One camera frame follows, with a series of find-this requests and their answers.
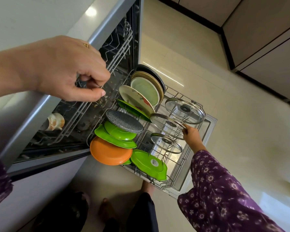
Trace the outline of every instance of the gray speckled plate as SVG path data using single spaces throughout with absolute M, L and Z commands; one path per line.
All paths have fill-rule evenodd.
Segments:
M 120 111 L 108 110 L 106 112 L 107 119 L 117 127 L 132 133 L 143 132 L 143 125 L 128 114 Z

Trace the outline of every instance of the black pants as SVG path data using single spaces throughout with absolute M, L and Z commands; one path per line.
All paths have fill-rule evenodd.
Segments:
M 159 232 L 154 202 L 148 193 L 143 193 L 130 212 L 126 222 L 127 232 Z M 109 219 L 103 232 L 119 232 L 119 223 Z

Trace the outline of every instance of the hand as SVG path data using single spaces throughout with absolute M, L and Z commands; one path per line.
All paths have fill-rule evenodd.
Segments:
M 99 87 L 110 78 L 99 51 L 88 42 L 67 36 L 0 51 L 0 66 L 0 73 L 13 75 L 13 78 L 2 77 L 5 83 L 7 80 L 14 83 L 9 88 L 0 81 L 3 90 L 10 89 L 0 92 L 0 96 L 35 90 L 66 101 L 92 102 L 105 95 Z M 80 80 L 87 81 L 87 88 L 75 86 L 77 74 Z
M 200 150 L 206 150 L 202 143 L 198 129 L 189 125 L 183 124 L 186 129 L 183 129 L 184 140 L 190 146 L 194 153 Z

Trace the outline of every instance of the orange plate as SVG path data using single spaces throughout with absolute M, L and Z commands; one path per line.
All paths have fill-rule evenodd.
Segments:
M 95 137 L 90 144 L 90 153 L 102 164 L 119 165 L 131 157 L 132 149 L 117 147 L 102 138 Z

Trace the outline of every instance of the glass lid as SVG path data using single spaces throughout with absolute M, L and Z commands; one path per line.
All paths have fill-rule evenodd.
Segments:
M 150 120 L 158 129 L 164 133 L 176 139 L 184 140 L 182 130 L 186 128 L 177 120 L 158 113 L 151 114 Z
M 165 108 L 174 117 L 186 124 L 200 124 L 205 119 L 202 105 L 196 102 L 188 102 L 180 98 L 169 98 L 165 101 Z
M 174 141 L 169 136 L 159 133 L 152 133 L 150 138 L 154 144 L 156 144 L 161 149 L 166 152 L 170 152 L 173 154 L 180 154 L 183 151 L 183 148 L 178 142 Z

